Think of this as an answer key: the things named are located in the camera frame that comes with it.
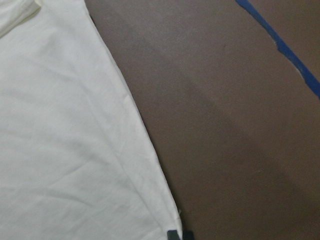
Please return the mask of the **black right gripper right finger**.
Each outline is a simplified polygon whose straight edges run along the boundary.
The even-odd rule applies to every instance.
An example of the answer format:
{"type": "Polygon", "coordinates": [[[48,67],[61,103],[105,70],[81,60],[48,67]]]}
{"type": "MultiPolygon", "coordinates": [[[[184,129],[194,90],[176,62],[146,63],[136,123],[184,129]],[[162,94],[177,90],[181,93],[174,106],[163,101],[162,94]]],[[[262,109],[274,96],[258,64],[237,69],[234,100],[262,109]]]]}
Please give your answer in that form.
{"type": "Polygon", "coordinates": [[[184,230],[182,233],[182,240],[194,240],[194,233],[191,230],[184,230]]]}

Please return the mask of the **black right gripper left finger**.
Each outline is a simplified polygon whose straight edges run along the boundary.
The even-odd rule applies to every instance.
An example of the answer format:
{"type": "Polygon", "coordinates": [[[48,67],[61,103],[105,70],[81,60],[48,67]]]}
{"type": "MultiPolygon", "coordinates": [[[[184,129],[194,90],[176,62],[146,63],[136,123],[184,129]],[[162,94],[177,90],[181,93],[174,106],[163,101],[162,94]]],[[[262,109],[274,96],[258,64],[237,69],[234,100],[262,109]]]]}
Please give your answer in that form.
{"type": "Polygon", "coordinates": [[[178,240],[177,230],[168,230],[167,231],[167,239],[168,240],[178,240]]]}

